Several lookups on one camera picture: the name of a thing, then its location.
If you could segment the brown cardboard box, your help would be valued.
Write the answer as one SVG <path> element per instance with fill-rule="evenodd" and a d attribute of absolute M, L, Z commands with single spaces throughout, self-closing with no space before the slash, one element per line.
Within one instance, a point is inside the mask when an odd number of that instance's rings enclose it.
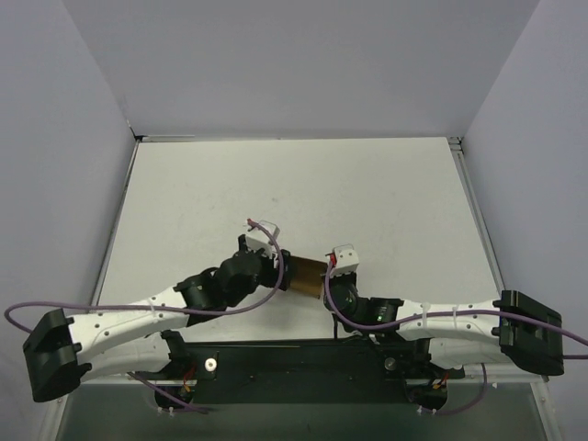
<path fill-rule="evenodd" d="M 327 263 L 306 257 L 291 256 L 293 271 L 289 288 L 307 297 L 319 299 L 323 291 L 323 279 Z"/>

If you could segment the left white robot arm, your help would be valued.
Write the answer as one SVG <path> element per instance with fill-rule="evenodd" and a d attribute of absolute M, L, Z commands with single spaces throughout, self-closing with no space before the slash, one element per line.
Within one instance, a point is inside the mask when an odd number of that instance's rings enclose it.
<path fill-rule="evenodd" d="M 261 307 L 267 298 L 240 304 L 260 287 L 288 290 L 294 271 L 290 252 L 252 229 L 219 266 L 147 299 L 47 311 L 23 344 L 32 398 L 53 401 L 90 379 L 127 372 L 180 377 L 190 363 L 179 330 Z"/>

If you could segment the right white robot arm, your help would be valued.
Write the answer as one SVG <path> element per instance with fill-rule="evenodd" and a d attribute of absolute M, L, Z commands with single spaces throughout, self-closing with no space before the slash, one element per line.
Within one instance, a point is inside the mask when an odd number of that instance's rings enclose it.
<path fill-rule="evenodd" d="M 463 304 L 363 298 L 356 273 L 332 269 L 323 286 L 325 307 L 347 332 L 378 345 L 413 343 L 417 359 L 436 368 L 512 363 L 540 376 L 564 372 L 560 314 L 522 292 Z"/>

